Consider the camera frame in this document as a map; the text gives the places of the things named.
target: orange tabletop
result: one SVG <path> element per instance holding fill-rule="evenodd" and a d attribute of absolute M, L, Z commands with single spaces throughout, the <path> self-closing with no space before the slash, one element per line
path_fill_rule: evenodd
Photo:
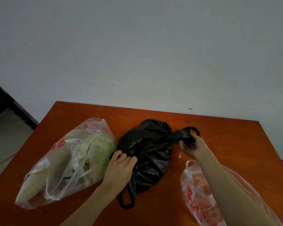
<path fill-rule="evenodd" d="M 61 137 L 91 117 L 105 119 L 116 142 L 148 118 L 165 121 L 173 130 L 197 127 L 219 162 L 248 181 L 283 223 L 283 164 L 258 121 L 56 102 L 0 175 L 0 225 L 59 225 L 93 193 L 99 184 L 34 210 L 14 203 L 32 166 Z M 181 193 L 180 174 L 188 157 L 179 158 L 179 152 L 174 145 L 165 175 L 136 195 L 133 209 L 122 209 L 114 199 L 94 225 L 198 225 Z"/>

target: person's right hand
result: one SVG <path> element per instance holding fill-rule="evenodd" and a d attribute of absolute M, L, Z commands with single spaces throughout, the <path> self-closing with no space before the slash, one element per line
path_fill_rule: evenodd
<path fill-rule="evenodd" d="M 136 162 L 137 158 L 135 156 L 132 158 L 127 157 L 120 150 L 114 152 L 106 169 L 103 182 L 100 185 L 101 189 L 105 190 L 114 199 L 131 179 L 132 170 Z"/>
<path fill-rule="evenodd" d="M 189 156 L 190 158 L 197 159 L 197 155 L 200 152 L 206 151 L 208 149 L 207 144 L 204 142 L 203 138 L 197 136 L 196 134 L 192 134 L 194 139 L 196 140 L 196 143 L 193 143 L 189 146 L 185 145 L 182 140 L 178 142 L 180 148 L 182 151 Z"/>

